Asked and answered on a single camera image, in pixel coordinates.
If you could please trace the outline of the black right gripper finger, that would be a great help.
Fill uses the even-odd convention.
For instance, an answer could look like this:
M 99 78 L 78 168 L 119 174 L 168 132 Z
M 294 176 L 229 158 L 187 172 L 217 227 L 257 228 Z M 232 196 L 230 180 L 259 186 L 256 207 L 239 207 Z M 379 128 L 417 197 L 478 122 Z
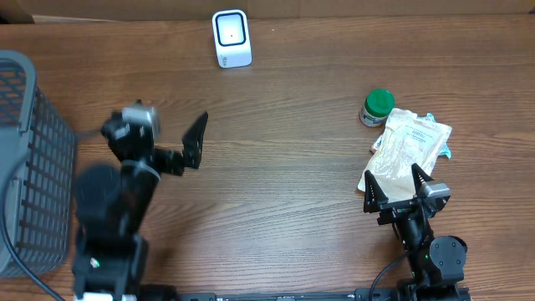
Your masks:
M 429 193 L 434 179 L 427 175 L 416 163 L 411 165 L 411 172 L 416 193 Z
M 364 185 L 364 212 L 374 213 L 383 210 L 389 198 L 384 194 L 371 171 L 364 173 Z

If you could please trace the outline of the teal tissue pack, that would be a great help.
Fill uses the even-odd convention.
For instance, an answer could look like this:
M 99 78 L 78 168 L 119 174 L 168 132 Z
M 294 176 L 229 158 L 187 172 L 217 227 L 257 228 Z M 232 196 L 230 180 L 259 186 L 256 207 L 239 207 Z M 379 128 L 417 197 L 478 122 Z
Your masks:
M 436 123 L 435 116 L 432 113 L 427 113 L 426 116 L 424 117 L 424 119 Z M 445 143 L 443 145 L 443 147 L 442 147 L 442 149 L 441 149 L 441 151 L 439 153 L 439 156 L 445 156 L 448 160 L 451 159 L 451 157 L 452 157 L 451 149 L 449 148 L 447 143 Z

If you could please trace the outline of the brown clear snack bag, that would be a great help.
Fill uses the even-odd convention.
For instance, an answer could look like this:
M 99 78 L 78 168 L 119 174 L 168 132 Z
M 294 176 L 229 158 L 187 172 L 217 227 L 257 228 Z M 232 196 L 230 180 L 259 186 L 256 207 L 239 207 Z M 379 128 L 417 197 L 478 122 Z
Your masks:
M 385 123 L 381 146 L 365 169 L 375 176 L 389 202 L 411 199 L 415 194 L 411 165 L 416 163 L 430 174 L 451 132 L 449 125 L 394 108 Z

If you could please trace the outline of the orange white small box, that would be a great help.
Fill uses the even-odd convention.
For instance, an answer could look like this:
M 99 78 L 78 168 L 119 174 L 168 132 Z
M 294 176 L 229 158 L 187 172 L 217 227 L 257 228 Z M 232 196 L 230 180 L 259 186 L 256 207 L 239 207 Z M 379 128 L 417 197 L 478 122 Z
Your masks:
M 380 135 L 377 140 L 374 142 L 374 144 L 370 147 L 370 151 L 374 154 L 381 146 L 383 136 Z

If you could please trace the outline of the green lid jar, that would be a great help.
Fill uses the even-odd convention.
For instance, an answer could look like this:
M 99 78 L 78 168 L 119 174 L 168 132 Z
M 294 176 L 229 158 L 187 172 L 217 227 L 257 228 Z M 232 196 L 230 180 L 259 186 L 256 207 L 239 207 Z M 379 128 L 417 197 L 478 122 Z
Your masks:
M 395 107 L 395 98 L 387 89 L 374 89 L 366 97 L 361 111 L 360 121 L 368 127 L 378 127 L 386 121 Z

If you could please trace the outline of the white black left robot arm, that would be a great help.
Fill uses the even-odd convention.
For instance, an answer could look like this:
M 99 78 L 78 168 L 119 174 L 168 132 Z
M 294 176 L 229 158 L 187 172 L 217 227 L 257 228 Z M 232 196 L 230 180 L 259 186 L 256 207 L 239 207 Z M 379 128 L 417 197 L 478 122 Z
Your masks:
M 201 163 L 208 114 L 202 113 L 182 137 L 181 151 L 155 146 L 156 115 L 114 112 L 101 135 L 120 162 L 95 164 L 75 182 L 79 230 L 76 235 L 74 299 L 176 300 L 176 290 L 144 285 L 149 243 L 140 226 L 162 175 L 182 176 Z

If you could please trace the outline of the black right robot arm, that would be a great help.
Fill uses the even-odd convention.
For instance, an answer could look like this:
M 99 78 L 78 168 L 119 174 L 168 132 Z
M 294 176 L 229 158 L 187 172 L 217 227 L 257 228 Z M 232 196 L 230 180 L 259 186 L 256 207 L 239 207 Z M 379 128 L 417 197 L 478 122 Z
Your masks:
M 451 189 L 435 181 L 417 164 L 411 166 L 415 187 L 413 197 L 390 202 L 371 171 L 364 173 L 364 212 L 378 213 L 379 225 L 391 225 L 404 252 L 383 268 L 370 288 L 355 291 L 357 300 L 469 300 L 468 288 L 458 283 L 464 279 L 467 245 L 456 236 L 435 237 L 430 219 L 446 206 Z M 407 261 L 411 277 L 401 279 L 394 288 L 377 288 L 382 277 L 393 267 Z

